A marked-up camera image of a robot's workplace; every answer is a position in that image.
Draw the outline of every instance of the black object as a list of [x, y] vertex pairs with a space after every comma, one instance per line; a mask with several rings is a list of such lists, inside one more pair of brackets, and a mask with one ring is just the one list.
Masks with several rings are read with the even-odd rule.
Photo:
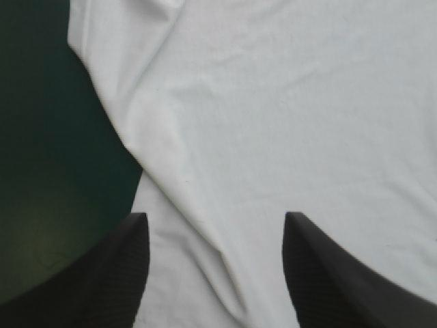
[[302, 213], [287, 213], [283, 265], [302, 328], [435, 328], [437, 306], [359, 262]]
[[149, 269], [144, 213], [131, 214], [47, 282], [0, 307], [7, 328], [130, 328]]

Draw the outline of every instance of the white sheet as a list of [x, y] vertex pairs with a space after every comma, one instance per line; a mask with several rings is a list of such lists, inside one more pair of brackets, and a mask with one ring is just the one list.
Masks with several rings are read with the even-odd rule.
[[437, 2], [72, 0], [68, 42], [145, 172], [135, 327], [298, 327], [286, 211], [437, 303]]

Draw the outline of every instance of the white fabric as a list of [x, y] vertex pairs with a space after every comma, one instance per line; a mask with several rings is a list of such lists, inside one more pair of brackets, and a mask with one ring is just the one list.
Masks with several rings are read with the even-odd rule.
[[72, 0], [144, 168], [135, 327], [298, 327], [284, 214], [437, 303], [437, 1]]

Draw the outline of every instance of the dark background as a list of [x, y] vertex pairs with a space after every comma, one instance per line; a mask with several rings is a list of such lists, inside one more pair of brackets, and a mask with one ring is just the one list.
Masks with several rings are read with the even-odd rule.
[[67, 45], [68, 11], [68, 0], [0, 8], [0, 303], [117, 225], [141, 174]]

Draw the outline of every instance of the white cloth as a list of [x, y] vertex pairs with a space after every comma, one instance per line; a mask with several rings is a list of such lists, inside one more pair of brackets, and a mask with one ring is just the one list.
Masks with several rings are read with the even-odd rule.
[[437, 1], [72, 0], [144, 168], [135, 327], [298, 327], [284, 214], [437, 303]]

